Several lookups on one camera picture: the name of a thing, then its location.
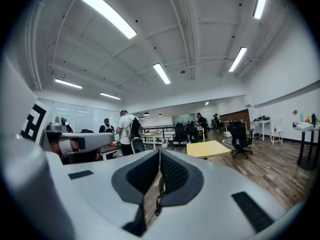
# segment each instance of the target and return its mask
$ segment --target black cap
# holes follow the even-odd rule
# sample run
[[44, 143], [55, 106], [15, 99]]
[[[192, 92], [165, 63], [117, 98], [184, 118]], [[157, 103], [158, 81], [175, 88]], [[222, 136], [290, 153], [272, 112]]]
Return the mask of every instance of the black cap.
[[120, 116], [122, 116], [123, 113], [128, 113], [128, 111], [126, 111], [126, 110], [121, 110]]

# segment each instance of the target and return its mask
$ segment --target chair base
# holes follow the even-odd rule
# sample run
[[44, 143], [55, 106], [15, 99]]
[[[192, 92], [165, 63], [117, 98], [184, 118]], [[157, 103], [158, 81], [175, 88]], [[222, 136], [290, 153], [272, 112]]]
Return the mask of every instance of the chair base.
[[244, 154], [245, 155], [245, 159], [248, 159], [248, 155], [246, 154], [246, 152], [250, 152], [250, 154], [252, 155], [253, 154], [253, 151], [252, 150], [246, 150], [246, 149], [242, 149], [242, 150], [239, 150], [239, 149], [235, 149], [235, 150], [232, 150], [231, 153], [237, 151], [237, 153], [235, 153], [232, 158], [235, 158], [236, 155], [238, 154]]

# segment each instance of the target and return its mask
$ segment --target man in white shirt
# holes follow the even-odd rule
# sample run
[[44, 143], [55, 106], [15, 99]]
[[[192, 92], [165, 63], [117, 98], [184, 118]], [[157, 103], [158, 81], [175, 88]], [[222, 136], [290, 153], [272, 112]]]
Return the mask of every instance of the man in white shirt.
[[131, 148], [131, 123], [135, 118], [133, 114], [129, 114], [126, 110], [120, 112], [120, 119], [115, 132], [121, 135], [120, 143], [123, 156], [133, 154]]

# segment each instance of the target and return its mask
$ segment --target black office chair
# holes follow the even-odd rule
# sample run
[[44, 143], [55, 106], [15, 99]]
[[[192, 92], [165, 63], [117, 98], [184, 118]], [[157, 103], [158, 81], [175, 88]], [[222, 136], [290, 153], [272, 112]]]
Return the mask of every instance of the black office chair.
[[175, 134], [172, 135], [173, 142], [178, 142], [179, 145], [181, 142], [187, 143], [188, 135], [184, 126], [177, 126], [174, 128]]
[[250, 152], [250, 154], [253, 154], [253, 152], [245, 148], [252, 144], [253, 129], [250, 131], [251, 137], [247, 138], [246, 128], [242, 126], [241, 122], [231, 122], [229, 131], [232, 135], [232, 146], [235, 148], [231, 153], [237, 151], [232, 158], [235, 158], [236, 155], [241, 153], [245, 155], [246, 159], [248, 159], [246, 152]]
[[193, 126], [193, 127], [189, 128], [189, 140], [192, 143], [197, 143], [198, 142], [199, 136], [198, 136], [197, 127]]

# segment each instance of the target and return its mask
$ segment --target wooden floor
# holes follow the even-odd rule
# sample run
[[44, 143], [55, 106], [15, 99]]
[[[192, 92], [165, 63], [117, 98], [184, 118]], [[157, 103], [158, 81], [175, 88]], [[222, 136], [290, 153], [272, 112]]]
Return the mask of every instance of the wooden floor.
[[[208, 141], [218, 141], [230, 150], [232, 138], [225, 138], [220, 131], [211, 130], [208, 133]], [[147, 149], [153, 149], [153, 145], [146, 145]], [[176, 146], [168, 148], [181, 153], [187, 153], [186, 146]], [[254, 139], [251, 145], [253, 155], [249, 154], [249, 159], [239, 154], [235, 158], [231, 155], [217, 156], [208, 158], [208, 162], [214, 162], [231, 167], [242, 173], [262, 188], [269, 191], [286, 210], [295, 204], [306, 199], [313, 186], [316, 171], [308, 171], [297, 165], [300, 152], [300, 143], [283, 141], [272, 146], [270, 138], [264, 141], [261, 138]], [[304, 146], [304, 156], [307, 156], [309, 146]], [[156, 198], [159, 195], [159, 172], [153, 185], [144, 197], [145, 221], [149, 227], [157, 219], [154, 212], [156, 210]]]

